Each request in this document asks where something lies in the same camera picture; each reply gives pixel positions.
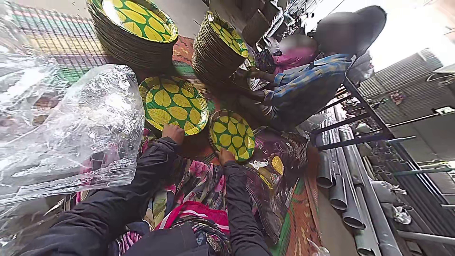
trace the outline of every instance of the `green and yellow paper plate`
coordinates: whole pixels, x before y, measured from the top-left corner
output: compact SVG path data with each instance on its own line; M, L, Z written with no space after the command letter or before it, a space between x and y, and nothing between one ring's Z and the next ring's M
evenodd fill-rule
M166 69L178 38L172 19L150 0L87 0L96 35L125 64Z
M193 44L192 64L199 79L221 86L248 57L242 38L227 21L208 11Z
M210 117L210 143L220 151L224 148L237 161L248 160L254 152L254 134L248 122L239 114L222 109Z
M178 125L185 135L201 132L208 121L208 106L199 91L178 77L146 78L139 86L145 118L158 130Z

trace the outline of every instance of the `floor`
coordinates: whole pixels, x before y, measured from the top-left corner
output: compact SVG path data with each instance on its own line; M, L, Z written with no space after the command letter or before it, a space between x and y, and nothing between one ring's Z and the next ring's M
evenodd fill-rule
M12 0L13 2L37 8L55 9L70 15L90 17L86 9L85 0ZM208 10L202 0L153 0L176 23L179 34L195 38L199 31L204 13ZM216 11L221 17L232 23L239 31L245 26L240 10L232 1L212 0L211 10ZM343 225L338 213L330 206L324 193L319 193L319 218L321 237L324 246L330 251L331 256L354 256L354 239Z

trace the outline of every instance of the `blue checked shirt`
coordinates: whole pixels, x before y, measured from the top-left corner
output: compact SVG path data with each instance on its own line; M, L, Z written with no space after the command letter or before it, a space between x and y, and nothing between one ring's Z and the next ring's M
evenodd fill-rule
M282 121L298 125L334 96L351 65L352 55L334 54L275 76L275 89L264 90L263 102Z

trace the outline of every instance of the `hand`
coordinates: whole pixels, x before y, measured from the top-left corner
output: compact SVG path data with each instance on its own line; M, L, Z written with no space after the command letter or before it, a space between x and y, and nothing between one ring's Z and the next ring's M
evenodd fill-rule
M183 138L185 137L185 130L173 124L165 124L161 138L164 137L169 137L178 145L181 145L183 143Z
M225 150L224 148L221 149L221 152L215 151L215 153L218 155L218 159L220 160L221 165L224 165L227 161L235 161L234 154Z

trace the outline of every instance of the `building wall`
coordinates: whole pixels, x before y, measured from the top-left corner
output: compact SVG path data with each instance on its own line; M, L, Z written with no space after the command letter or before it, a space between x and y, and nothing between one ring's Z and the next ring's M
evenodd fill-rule
M432 108L455 107L455 96L448 86L440 85L439 80L426 81L441 66L434 54L425 49L377 72L362 82L359 90L374 101L390 98L390 93L397 90L405 95L401 104L389 100L377 110L385 123L431 115ZM416 161L455 159L454 127L455 115L446 115L392 128L392 132L396 137L417 136L403 143Z

